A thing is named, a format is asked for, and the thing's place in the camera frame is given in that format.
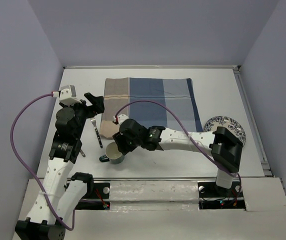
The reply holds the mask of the fork with black handle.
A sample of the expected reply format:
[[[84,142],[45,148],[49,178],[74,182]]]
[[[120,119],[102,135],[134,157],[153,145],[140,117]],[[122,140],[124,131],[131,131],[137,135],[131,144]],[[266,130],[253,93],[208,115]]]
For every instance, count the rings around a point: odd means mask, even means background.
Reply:
[[[102,149],[102,148],[103,148],[103,143],[102,143],[102,140],[101,140],[101,137],[100,137],[100,134],[99,134],[99,130],[98,130],[98,128],[97,128],[96,118],[95,118],[95,117],[92,117],[92,118],[90,119],[90,121],[91,121],[92,126],[93,126],[93,129],[94,129],[94,131],[95,131],[95,134],[96,134],[96,137],[97,137],[99,146],[100,146],[100,148]]]

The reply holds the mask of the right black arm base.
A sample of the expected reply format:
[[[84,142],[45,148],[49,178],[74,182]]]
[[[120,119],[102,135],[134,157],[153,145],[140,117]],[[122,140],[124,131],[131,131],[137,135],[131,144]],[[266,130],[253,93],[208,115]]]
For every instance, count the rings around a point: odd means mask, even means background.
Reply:
[[[234,181],[229,189],[217,186],[214,181],[203,181],[197,185],[200,210],[246,209],[243,192],[239,193],[238,181]]]

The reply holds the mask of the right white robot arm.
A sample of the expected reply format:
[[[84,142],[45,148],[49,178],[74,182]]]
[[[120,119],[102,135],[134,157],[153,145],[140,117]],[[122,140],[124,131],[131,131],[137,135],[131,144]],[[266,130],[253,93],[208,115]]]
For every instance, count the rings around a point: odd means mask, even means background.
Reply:
[[[218,168],[214,192],[225,196],[231,191],[240,170],[243,143],[227,128],[218,126],[208,132],[178,131],[164,126],[146,128],[126,115],[115,117],[113,123],[118,125],[118,132],[112,138],[123,155],[137,147],[148,151],[198,152]]]

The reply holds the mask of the dark green mug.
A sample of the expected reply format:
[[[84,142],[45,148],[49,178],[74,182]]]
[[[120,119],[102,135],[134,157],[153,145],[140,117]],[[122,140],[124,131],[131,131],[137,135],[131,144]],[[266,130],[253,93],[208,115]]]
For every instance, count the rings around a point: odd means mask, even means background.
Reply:
[[[111,142],[105,148],[105,154],[99,157],[101,163],[110,162],[111,164],[120,164],[125,159],[125,156],[118,150],[115,142]]]

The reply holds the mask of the blue beige checked cloth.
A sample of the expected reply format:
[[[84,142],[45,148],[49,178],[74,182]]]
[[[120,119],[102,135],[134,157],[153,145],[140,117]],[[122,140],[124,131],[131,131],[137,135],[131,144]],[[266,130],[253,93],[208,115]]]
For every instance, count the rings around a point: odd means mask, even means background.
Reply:
[[[104,113],[99,134],[112,138],[119,128],[114,116],[124,114],[146,128],[163,126],[180,131],[202,132],[203,127],[191,78],[107,78]]]

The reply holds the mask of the knife with black handle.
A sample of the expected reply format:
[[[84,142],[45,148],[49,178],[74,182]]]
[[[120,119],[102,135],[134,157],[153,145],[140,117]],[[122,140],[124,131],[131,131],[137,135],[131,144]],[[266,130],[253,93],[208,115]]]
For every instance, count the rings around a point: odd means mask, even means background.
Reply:
[[[80,149],[80,154],[82,155],[83,158],[86,157],[85,153]]]

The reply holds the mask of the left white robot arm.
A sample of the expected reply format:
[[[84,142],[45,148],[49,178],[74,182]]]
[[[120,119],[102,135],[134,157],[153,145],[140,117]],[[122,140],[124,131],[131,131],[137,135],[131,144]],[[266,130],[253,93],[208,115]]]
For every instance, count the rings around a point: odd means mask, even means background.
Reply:
[[[81,151],[81,136],[87,119],[105,111],[103,96],[87,92],[84,97],[91,103],[77,99],[65,90],[53,91],[37,97],[59,99],[61,109],[56,114],[56,132],[53,137],[45,177],[40,180],[23,161],[14,144],[14,129],[10,129],[10,143],[19,162],[32,174],[40,191],[25,220],[17,221],[15,232],[22,240],[62,240],[66,231],[72,231],[68,220],[75,221],[76,206],[93,194],[94,179],[89,173],[77,172],[70,182],[68,175]]]

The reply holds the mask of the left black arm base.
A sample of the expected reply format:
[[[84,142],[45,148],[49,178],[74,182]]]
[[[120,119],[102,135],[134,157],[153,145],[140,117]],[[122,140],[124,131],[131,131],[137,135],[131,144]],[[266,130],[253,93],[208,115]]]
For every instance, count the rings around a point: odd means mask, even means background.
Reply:
[[[93,191],[76,205],[76,210],[107,211],[110,209],[110,183],[94,182]]]

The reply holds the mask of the blue floral plate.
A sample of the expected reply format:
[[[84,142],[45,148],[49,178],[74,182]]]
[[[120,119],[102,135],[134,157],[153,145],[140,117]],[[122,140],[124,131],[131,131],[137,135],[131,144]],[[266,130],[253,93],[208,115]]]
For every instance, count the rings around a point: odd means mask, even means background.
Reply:
[[[214,116],[210,118],[203,127],[204,132],[213,132],[217,127],[227,128],[233,135],[235,135],[243,144],[246,143],[246,133],[243,127],[233,118],[228,116]]]

